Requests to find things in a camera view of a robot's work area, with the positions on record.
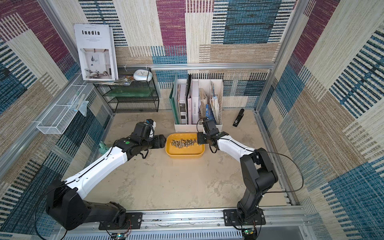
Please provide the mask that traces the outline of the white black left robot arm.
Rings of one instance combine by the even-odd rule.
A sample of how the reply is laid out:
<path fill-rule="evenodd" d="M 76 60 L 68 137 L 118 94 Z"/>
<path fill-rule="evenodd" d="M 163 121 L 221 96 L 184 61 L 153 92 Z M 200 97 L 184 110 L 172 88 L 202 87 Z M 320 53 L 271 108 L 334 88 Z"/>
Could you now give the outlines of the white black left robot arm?
<path fill-rule="evenodd" d="M 155 134 L 156 123 L 148 119 L 136 124 L 132 134 L 116 140 L 99 159 L 64 181 L 55 180 L 48 187 L 46 212 L 66 230 L 84 223 L 100 222 L 123 229 L 128 225 L 126 209 L 116 202 L 85 201 L 91 190 L 119 166 L 140 155 L 145 159 L 150 149 L 166 146 L 166 137 Z"/>

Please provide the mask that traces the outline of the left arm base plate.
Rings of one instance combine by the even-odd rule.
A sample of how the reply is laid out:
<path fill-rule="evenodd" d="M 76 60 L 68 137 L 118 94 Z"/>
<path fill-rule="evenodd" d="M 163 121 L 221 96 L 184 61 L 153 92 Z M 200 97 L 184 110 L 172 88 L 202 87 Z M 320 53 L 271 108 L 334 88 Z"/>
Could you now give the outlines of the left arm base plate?
<path fill-rule="evenodd" d="M 141 227 L 142 217 L 141 212 L 126 212 L 112 222 L 100 222 L 99 230 L 138 230 Z"/>

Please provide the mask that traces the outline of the yellow oval storage tray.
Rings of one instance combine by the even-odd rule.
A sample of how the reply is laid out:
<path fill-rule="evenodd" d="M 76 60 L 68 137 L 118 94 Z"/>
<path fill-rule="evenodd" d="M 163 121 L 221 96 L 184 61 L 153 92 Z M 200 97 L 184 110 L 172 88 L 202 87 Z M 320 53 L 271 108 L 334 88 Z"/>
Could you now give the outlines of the yellow oval storage tray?
<path fill-rule="evenodd" d="M 178 149 L 171 145 L 172 140 L 197 139 L 197 133 L 174 133 L 167 137 L 166 153 L 173 159 L 195 159 L 203 156 L 205 146 L 196 143 L 192 147 Z"/>

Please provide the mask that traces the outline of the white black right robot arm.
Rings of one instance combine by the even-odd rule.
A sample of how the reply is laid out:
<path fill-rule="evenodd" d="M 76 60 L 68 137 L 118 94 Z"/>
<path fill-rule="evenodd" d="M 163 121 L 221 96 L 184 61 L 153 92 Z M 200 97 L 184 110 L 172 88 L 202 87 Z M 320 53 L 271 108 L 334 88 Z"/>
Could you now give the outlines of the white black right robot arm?
<path fill-rule="evenodd" d="M 220 132 L 215 121 L 202 118 L 203 132 L 198 133 L 198 144 L 208 144 L 212 153 L 224 152 L 241 165 L 246 186 L 242 199 L 237 204 L 237 219 L 241 224 L 254 220 L 259 213 L 259 203 L 264 195 L 278 182 L 274 164 L 268 152 L 254 149 L 234 140 L 228 133 Z"/>

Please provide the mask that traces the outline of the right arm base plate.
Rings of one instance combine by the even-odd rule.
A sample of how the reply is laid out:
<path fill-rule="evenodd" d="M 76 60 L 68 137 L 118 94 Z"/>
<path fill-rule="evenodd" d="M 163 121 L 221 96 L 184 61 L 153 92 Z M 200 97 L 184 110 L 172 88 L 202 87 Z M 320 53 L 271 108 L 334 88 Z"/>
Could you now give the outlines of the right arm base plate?
<path fill-rule="evenodd" d="M 240 209 L 223 210 L 225 226 L 265 225 L 266 219 L 262 209 L 255 208 L 250 214 L 240 213 Z"/>

